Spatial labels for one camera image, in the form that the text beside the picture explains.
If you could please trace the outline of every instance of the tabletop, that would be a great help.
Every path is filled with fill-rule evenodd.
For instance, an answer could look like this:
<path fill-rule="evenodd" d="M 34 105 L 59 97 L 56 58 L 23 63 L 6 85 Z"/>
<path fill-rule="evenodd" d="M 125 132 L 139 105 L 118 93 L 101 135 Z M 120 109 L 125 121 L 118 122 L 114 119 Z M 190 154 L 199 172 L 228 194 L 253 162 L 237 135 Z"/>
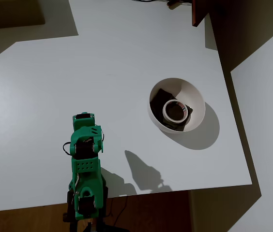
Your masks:
<path fill-rule="evenodd" d="M 0 29 L 0 210 L 66 202 L 62 145 L 82 112 L 105 134 L 109 197 L 251 184 L 218 52 L 205 47 L 204 22 L 191 26 L 191 6 L 42 7 L 45 25 Z M 184 135 L 161 132 L 147 111 L 151 89 L 170 77 L 206 102 L 203 122 Z"/>

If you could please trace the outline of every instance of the white bowl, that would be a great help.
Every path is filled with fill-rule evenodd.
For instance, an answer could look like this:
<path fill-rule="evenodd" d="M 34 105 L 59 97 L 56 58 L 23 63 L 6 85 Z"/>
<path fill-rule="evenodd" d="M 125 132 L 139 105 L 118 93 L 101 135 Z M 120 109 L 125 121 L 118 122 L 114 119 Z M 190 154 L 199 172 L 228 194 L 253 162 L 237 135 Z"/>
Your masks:
<path fill-rule="evenodd" d="M 162 88 L 164 91 L 171 93 L 177 100 L 188 105 L 193 109 L 193 112 L 187 120 L 184 131 L 172 130 L 162 125 L 154 116 L 151 110 L 150 102 L 157 94 L 158 90 Z M 148 101 L 148 112 L 152 122 L 162 131 L 172 134 L 180 134 L 191 131 L 197 128 L 205 115 L 205 102 L 201 93 L 189 82 L 179 78 L 168 78 L 158 82 L 151 91 L 150 98 Z"/>

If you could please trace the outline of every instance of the green robotic arm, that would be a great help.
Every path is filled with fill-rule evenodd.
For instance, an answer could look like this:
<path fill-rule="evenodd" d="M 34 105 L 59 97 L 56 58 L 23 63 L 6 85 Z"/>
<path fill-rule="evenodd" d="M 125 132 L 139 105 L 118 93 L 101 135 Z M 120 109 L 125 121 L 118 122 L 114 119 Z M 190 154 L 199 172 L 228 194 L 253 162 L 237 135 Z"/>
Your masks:
<path fill-rule="evenodd" d="M 73 116 L 73 128 L 69 154 L 72 156 L 72 181 L 69 184 L 68 213 L 63 218 L 69 222 L 74 218 L 97 218 L 107 197 L 106 182 L 101 175 L 98 158 L 99 151 L 103 151 L 101 127 L 95 124 L 94 114 L 84 112 Z"/>

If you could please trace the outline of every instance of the tape roll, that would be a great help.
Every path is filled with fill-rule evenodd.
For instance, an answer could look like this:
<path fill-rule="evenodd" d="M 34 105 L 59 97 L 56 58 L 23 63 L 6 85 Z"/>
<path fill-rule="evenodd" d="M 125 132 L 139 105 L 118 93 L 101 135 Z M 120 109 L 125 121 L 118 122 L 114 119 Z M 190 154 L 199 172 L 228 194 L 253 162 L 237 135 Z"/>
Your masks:
<path fill-rule="evenodd" d="M 185 104 L 179 100 L 169 100 L 165 103 L 162 114 L 168 122 L 179 124 L 184 122 L 188 117 L 188 109 Z"/>

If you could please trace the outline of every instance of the brown floor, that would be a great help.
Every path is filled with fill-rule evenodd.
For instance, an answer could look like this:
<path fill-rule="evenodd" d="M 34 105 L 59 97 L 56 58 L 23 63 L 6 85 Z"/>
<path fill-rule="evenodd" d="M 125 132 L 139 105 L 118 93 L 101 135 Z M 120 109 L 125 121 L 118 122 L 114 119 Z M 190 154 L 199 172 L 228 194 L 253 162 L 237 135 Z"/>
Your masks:
<path fill-rule="evenodd" d="M 108 199 L 109 214 L 112 199 Z M 113 199 L 107 225 L 114 222 L 125 205 L 126 197 Z M 69 223 L 62 221 L 66 204 L 0 211 L 0 232 L 69 232 Z M 188 191 L 166 192 L 131 196 L 116 226 L 130 232 L 190 232 Z M 85 227 L 82 221 L 78 231 Z"/>

